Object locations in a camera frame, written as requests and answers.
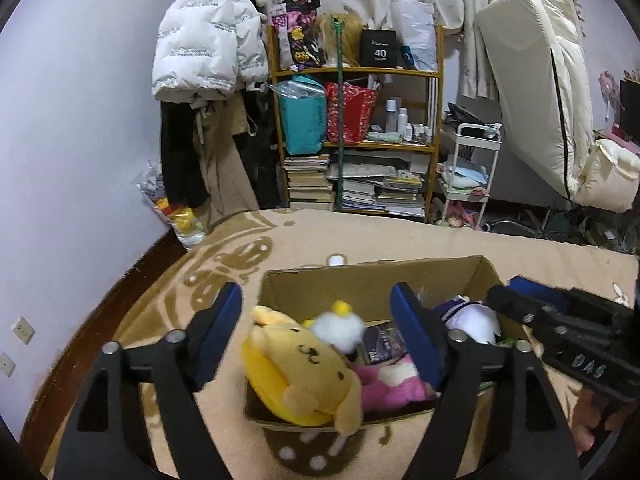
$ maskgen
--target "red gift bag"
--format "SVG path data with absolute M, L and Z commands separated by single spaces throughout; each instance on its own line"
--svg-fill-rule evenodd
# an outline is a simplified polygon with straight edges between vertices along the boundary
M 327 83 L 326 98 L 328 117 L 326 134 L 330 142 L 338 142 L 338 85 Z M 362 142 L 369 132 L 369 121 L 378 98 L 377 90 L 361 88 L 349 83 L 344 84 L 344 142 L 357 144 Z

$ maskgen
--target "white rolling cart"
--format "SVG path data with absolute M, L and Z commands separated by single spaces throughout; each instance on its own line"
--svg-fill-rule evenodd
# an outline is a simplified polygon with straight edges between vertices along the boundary
M 442 127 L 442 134 L 449 137 L 449 139 L 451 139 L 456 145 L 455 150 L 453 152 L 453 166 L 452 166 L 453 174 L 455 174 L 455 171 L 456 171 L 456 164 L 458 162 L 458 154 L 460 152 L 460 146 L 481 148 L 483 150 L 492 150 L 494 152 L 494 160 L 491 166 L 491 171 L 489 172 L 489 182 L 487 183 L 487 186 L 486 186 L 486 195 L 476 196 L 471 192 L 449 191 L 447 184 L 442 180 L 442 178 L 439 178 L 440 188 L 442 189 L 442 192 L 444 193 L 444 196 L 446 199 L 444 204 L 444 214 L 445 215 L 447 214 L 447 211 L 449 210 L 449 202 L 451 202 L 452 200 L 459 200 L 461 202 L 480 203 L 482 204 L 482 207 L 480 208 L 478 225 L 482 225 L 482 217 L 484 216 L 484 210 L 486 209 L 486 204 L 487 202 L 489 202 L 489 197 L 491 196 L 491 186 L 494 182 L 495 167 L 498 163 L 498 154 L 500 153 L 500 146 L 502 142 L 500 140 L 489 140 L 481 137 L 465 136 L 462 134 L 462 131 L 465 128 L 474 128 L 476 130 L 486 130 L 486 131 L 495 130 L 495 128 L 492 128 L 490 126 L 484 126 L 481 124 L 469 124 L 469 123 L 460 124 L 457 130 L 455 130 L 452 126 L 448 126 L 446 124 Z

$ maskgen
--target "white puffer jacket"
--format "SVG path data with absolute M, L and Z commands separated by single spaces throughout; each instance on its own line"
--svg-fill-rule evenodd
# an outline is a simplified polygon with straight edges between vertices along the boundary
M 224 100 L 269 69 L 249 0 L 175 0 L 158 31 L 152 92 L 159 101 Z

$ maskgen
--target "yellow pom-pom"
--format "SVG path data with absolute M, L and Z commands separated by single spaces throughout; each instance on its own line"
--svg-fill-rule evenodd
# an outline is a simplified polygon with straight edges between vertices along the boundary
M 352 313 L 351 305 L 346 301 L 338 300 L 332 309 L 339 317 L 345 317 Z

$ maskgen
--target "beige blanket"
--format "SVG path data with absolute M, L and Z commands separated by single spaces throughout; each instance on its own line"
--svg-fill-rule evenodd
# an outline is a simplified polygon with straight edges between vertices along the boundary
M 615 298 L 613 283 L 633 297 L 638 275 L 631 256 L 543 240 L 455 230 L 400 219 L 369 218 L 316 210 L 272 210 L 239 214 L 224 222 L 184 256 L 140 298 L 122 321 L 116 338 L 126 346 L 155 342 L 188 324 L 209 306 L 227 280 L 242 285 L 244 309 L 216 380 L 197 395 L 213 439 L 234 478 L 295 479 L 337 474 L 341 479 L 402 478 L 429 416 L 358 432 L 345 442 L 335 434 L 265 432 L 242 416 L 244 375 L 239 343 L 250 320 L 260 279 L 270 269 L 356 264 L 483 254 L 505 282 L 522 274 L 551 286 L 577 286 Z M 551 372 L 567 415 L 579 384 Z M 154 392 L 143 387 L 146 420 L 158 465 L 176 474 L 161 431 Z M 480 397 L 474 429 L 460 474 L 472 471 L 482 444 L 489 395 Z M 43 472 L 51 473 L 58 440 Z

